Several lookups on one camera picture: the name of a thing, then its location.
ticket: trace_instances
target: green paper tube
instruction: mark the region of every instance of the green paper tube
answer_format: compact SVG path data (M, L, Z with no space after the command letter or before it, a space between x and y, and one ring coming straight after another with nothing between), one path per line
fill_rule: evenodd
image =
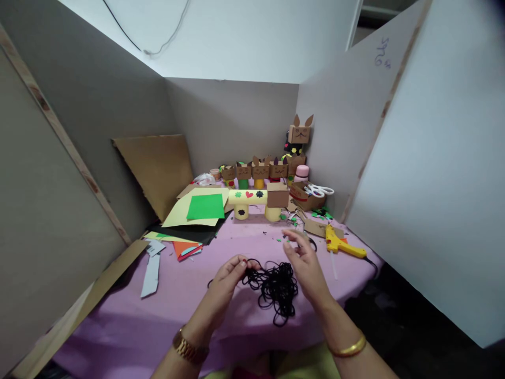
M249 189L249 180L248 179L239 179L238 189L239 190L248 190Z

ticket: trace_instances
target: pink tablecloth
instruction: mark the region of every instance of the pink tablecloth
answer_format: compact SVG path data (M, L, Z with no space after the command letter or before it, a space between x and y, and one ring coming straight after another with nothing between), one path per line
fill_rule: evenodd
M188 321L205 294L207 283L218 268L235 254L287 262L280 230L287 221L270 224L262 206L250 207L249 219L226 220L215 240L194 260L177 262L171 243L161 254L156 294L140 299L148 256L141 258L130 284L112 294L95 309L55 355L54 360L76 378L149 378L168 351L177 330ZM380 258L343 225L332 225L349 233L348 242L364 247L370 259ZM373 276L373 267L345 253L335 256L338 280L334 279L330 254L323 238L316 241L317 255L332 295L341 304L355 296ZM322 333L312 307L299 292L296 316L278 328L272 324L274 310L258 307L259 292L239 284L226 319L213 336L210 354L202 375L266 350L299 350L322 341Z

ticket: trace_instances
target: green paper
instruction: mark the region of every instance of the green paper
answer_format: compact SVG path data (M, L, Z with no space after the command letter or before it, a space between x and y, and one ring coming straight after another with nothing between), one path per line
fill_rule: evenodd
M193 196L186 218L190 220L225 218L223 196L221 194Z

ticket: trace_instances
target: gold bangle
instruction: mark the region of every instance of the gold bangle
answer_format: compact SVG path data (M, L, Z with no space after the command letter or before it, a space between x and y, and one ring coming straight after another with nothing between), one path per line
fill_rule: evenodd
M361 337L359 338L359 341L356 342L353 346L338 351L334 351L328 346L328 349L333 354L333 356L338 358L348 358L361 353L361 351L365 348L365 345L367 344L367 339L365 338L365 335L363 334L361 329L358 330L359 333L361 334Z

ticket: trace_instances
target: wrist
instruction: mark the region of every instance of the wrist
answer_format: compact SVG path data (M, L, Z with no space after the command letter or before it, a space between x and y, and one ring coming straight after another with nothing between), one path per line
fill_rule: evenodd
M192 317L183 327L182 335L193 346L209 346L214 329L210 323Z

